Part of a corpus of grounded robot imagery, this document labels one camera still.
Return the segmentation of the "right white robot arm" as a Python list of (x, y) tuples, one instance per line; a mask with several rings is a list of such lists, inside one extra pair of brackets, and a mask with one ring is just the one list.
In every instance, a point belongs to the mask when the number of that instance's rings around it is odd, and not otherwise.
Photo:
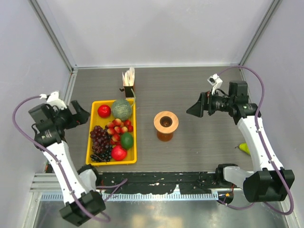
[(245, 138), (253, 163), (252, 173), (235, 164), (218, 165), (216, 184), (220, 187), (235, 184), (251, 203), (285, 200), (295, 176), (276, 157), (263, 128), (258, 106), (249, 102), (247, 83), (231, 81), (228, 93), (219, 95), (222, 80), (210, 77), (208, 82), (212, 89), (200, 93), (198, 101), (186, 112), (196, 117), (202, 117), (204, 111), (208, 115), (216, 111), (227, 112)]

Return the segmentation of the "round wooden dripper stand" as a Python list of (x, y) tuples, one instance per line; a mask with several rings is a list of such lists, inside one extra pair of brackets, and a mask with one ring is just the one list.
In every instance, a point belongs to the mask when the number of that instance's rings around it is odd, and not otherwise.
[(162, 111), (156, 114), (153, 123), (156, 130), (162, 134), (173, 133), (179, 126), (176, 114), (170, 111)]

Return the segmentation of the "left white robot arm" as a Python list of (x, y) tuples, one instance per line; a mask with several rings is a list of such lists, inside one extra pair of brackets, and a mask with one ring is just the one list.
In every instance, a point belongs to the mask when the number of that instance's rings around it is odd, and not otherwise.
[(42, 145), (42, 151), (53, 171), (62, 190), (65, 206), (59, 211), (61, 217), (79, 227), (87, 222), (92, 215), (105, 210), (102, 196), (96, 191), (101, 185), (102, 178), (92, 165), (84, 165), (76, 170), (65, 141), (65, 130), (87, 123), (90, 113), (78, 103), (72, 101), (76, 111), (71, 113), (69, 107), (60, 99), (46, 101), (29, 110), (35, 121), (35, 137), (37, 144)]

